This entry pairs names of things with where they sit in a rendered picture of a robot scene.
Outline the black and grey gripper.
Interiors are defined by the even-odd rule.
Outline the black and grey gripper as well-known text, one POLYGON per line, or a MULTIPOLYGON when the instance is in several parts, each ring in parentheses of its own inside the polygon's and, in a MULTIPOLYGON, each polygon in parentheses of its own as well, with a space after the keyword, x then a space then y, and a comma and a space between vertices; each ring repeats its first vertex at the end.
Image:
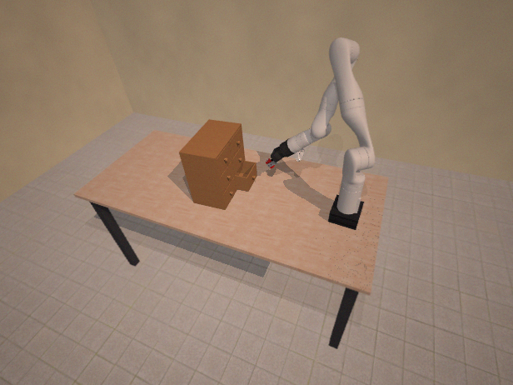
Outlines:
POLYGON ((285 142, 280 144, 280 147, 276 147, 271 154, 271 162, 267 164, 270 168, 275 164, 278 164, 284 157, 290 157, 292 154, 296 154, 296 160, 301 161, 305 150, 298 146, 296 143, 296 136, 288 138, 285 142))

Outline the brown wooden chest of drawers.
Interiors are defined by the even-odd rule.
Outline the brown wooden chest of drawers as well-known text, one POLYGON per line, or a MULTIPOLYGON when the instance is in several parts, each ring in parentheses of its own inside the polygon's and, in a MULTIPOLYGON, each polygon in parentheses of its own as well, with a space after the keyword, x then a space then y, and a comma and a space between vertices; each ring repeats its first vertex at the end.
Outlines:
POLYGON ((241 123, 209 119, 179 152, 194 203, 226 210, 217 157, 238 128, 241 123))

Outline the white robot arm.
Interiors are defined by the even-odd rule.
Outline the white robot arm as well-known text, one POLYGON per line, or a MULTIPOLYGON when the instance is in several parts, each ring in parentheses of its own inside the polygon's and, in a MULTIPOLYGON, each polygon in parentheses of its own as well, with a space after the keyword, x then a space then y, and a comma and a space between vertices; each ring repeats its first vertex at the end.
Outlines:
POLYGON ((360 144, 360 147, 346 150, 344 156, 337 202, 337 209, 344 214, 358 212, 366 180, 365 174, 360 170, 372 168, 376 160, 366 120, 364 97, 352 73, 359 53, 358 43, 351 39, 339 37, 331 43, 329 58, 335 77, 323 94, 311 128, 296 135, 296 143, 300 148, 328 136, 331 132, 329 121, 339 102, 341 117, 356 134, 360 144))

